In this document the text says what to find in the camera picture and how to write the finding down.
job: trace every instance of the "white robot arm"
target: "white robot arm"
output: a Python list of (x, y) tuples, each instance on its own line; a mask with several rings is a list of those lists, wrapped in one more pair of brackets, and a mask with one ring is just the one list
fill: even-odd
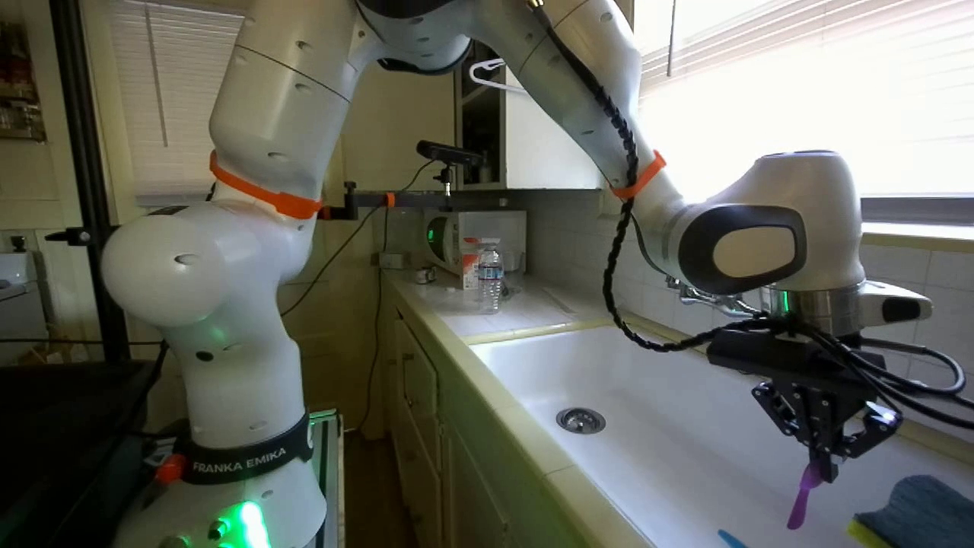
[[(841, 159), (770, 155), (724, 195), (686, 205), (635, 125), (639, 50), (613, 0), (256, 0), (210, 119), (213, 201), (130, 223), (105, 253), (115, 300), (180, 357), (192, 424), (187, 478), (140, 506), (119, 545), (239, 536), (242, 503), (262, 512), (271, 545), (314, 538), (325, 498), (307, 466), (302, 357), (273, 296), (311, 253), (361, 70), (450, 70), (473, 38), (507, 61), (622, 191), (653, 264), (718, 296), (776, 283), (828, 334), (866, 327), (857, 206)], [(930, 309), (903, 300), (903, 315)]]

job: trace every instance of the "bottle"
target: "bottle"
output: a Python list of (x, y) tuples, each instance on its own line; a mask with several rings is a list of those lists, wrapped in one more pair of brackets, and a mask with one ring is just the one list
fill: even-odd
[(504, 290), (504, 262), (498, 254), (498, 236), (482, 236), (478, 246), (478, 300), (496, 312)]

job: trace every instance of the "window blinds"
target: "window blinds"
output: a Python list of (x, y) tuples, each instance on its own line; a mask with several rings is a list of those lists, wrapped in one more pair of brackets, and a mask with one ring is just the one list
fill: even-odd
[(223, 2), (115, 2), (113, 41), (140, 198), (210, 187), (206, 125), (242, 20)]
[(641, 94), (690, 198), (773, 149), (836, 149), (872, 198), (974, 198), (972, 0), (730, 0), (689, 25), (694, 9), (676, 0), (673, 47), (646, 38)]

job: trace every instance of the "wooden cabinet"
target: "wooden cabinet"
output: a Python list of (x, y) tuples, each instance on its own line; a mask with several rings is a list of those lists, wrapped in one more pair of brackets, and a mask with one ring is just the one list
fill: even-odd
[(462, 187), (600, 187), (596, 163), (512, 70), (492, 76), (504, 92), (469, 80), (469, 67), (489, 59), (496, 59), (489, 47), (476, 46), (457, 70), (457, 144), (487, 162), (462, 173)]
[(402, 309), (394, 331), (388, 424), (421, 548), (586, 545), (443, 345)]

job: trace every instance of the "white sink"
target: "white sink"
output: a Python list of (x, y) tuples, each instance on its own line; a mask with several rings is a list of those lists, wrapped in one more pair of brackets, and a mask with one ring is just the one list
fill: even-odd
[[(853, 545), (849, 516), (884, 507), (903, 475), (972, 491), (972, 470), (887, 442), (819, 488), (805, 529), (789, 529), (807, 449), (765, 416), (751, 377), (697, 354), (639, 349), (619, 330), (476, 345), (476, 354), (658, 545)], [(566, 409), (602, 413), (606, 428), (566, 431), (557, 425)]]

